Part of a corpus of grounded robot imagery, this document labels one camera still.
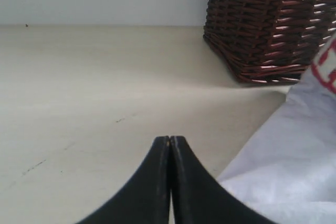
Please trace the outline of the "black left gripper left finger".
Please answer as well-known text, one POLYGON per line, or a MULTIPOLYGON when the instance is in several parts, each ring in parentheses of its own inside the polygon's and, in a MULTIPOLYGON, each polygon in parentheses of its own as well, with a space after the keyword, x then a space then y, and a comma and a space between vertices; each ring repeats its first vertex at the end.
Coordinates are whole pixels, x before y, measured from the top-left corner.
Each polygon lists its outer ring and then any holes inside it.
POLYGON ((127 183, 106 203, 85 217, 86 224, 168 223, 170 138, 160 136, 127 183))

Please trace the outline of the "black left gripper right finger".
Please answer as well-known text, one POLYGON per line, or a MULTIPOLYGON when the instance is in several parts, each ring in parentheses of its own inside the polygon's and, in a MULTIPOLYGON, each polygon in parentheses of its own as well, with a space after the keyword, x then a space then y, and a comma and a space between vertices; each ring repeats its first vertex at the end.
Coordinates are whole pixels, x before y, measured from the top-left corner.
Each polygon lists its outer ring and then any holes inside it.
POLYGON ((171 193, 175 223, 273 223, 229 194, 204 168, 183 136, 172 136, 171 193))

